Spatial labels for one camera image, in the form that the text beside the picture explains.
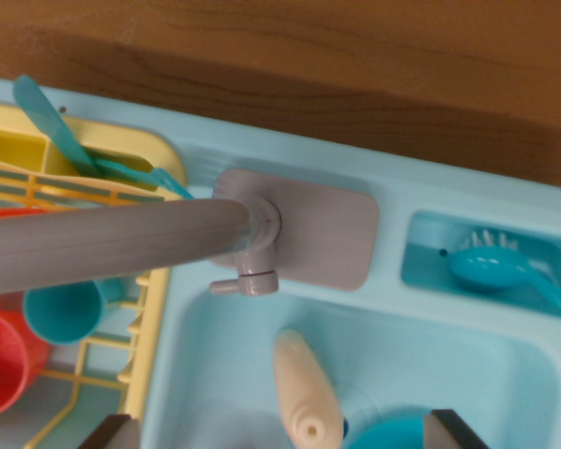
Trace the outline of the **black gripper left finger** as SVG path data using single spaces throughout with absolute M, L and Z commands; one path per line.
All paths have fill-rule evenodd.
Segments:
M 108 415 L 79 449 L 139 449 L 140 422 L 130 414 Z

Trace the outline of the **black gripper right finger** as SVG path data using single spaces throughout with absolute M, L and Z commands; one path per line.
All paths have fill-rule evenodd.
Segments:
M 424 449 L 488 449 L 452 409 L 435 409 L 424 417 Z

